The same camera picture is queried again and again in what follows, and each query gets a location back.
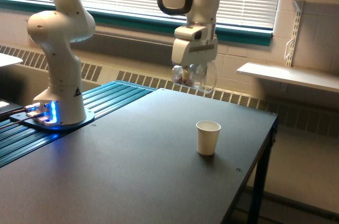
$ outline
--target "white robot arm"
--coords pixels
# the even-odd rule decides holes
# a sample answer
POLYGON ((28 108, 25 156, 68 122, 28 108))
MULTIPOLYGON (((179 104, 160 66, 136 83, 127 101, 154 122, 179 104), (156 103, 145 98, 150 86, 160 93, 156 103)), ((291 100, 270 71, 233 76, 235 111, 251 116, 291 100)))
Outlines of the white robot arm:
POLYGON ((53 1, 56 11, 37 13, 28 21, 28 33, 43 49, 49 69, 49 86, 34 99, 41 107, 31 115, 45 113, 39 120, 48 126, 76 124, 86 119, 86 113, 81 62, 70 43, 91 37, 95 22, 80 0, 53 1))
POLYGON ((175 30, 173 82, 210 92, 216 84, 216 14, 220 0, 157 0, 169 15, 186 15, 187 25, 175 30))

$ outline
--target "white paper cup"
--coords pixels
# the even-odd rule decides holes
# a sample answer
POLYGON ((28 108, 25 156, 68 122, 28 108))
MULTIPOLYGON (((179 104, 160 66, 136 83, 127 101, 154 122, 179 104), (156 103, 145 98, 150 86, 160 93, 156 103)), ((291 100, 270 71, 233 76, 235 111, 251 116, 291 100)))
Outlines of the white paper cup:
POLYGON ((202 155, 213 155, 218 141, 220 124, 211 121, 197 122, 197 151, 202 155))

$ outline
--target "blue led light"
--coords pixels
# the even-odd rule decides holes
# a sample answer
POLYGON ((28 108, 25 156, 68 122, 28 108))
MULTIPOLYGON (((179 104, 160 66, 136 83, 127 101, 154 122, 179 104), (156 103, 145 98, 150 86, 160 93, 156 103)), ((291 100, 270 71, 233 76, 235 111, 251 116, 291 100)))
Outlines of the blue led light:
POLYGON ((52 113, 52 122, 57 122, 57 107, 54 101, 51 102, 51 113, 52 113))

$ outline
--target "radiator vent grille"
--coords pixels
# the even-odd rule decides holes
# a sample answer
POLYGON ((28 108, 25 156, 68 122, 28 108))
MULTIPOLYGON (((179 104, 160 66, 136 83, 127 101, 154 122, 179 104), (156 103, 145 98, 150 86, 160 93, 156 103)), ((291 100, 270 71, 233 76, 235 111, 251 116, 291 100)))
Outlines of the radiator vent grille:
MULTIPOLYGON (((18 48, 0 46, 0 53, 5 55, 19 57, 23 60, 20 65, 33 67, 42 70, 48 70, 47 59, 43 53, 35 53, 18 48)), ((102 67, 94 64, 81 63, 81 78, 97 82, 102 67)))
POLYGON ((280 126, 306 130, 323 136, 330 136, 334 138, 339 137, 339 114, 335 112, 309 110, 299 106, 286 105, 285 103, 259 100, 250 95, 223 89, 216 89, 212 93, 204 94, 191 88, 174 85, 173 82, 165 79, 132 74, 125 71, 119 71, 117 80, 137 83, 139 85, 150 86, 153 88, 170 89, 182 93, 203 96, 214 100, 278 113, 280 126))

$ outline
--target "green window trim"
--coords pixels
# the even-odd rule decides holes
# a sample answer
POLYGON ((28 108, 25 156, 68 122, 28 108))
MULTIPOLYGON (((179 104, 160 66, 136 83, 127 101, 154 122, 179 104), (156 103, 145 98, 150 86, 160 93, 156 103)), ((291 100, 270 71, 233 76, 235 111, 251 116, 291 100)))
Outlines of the green window trim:
MULTIPOLYGON (((0 8, 9 10, 41 12, 45 10, 55 10, 55 6, 45 2, 35 2, 29 0, 0 0, 0 8)), ((159 19, 152 16, 133 15, 129 13, 113 13, 112 11, 86 8, 94 17, 96 23, 124 26, 134 29, 149 30, 158 33, 171 33, 183 25, 180 20, 159 19)), ((219 41, 231 41, 260 46, 269 46, 272 39, 272 30, 260 30, 243 28, 236 26, 217 26, 216 34, 219 41)))

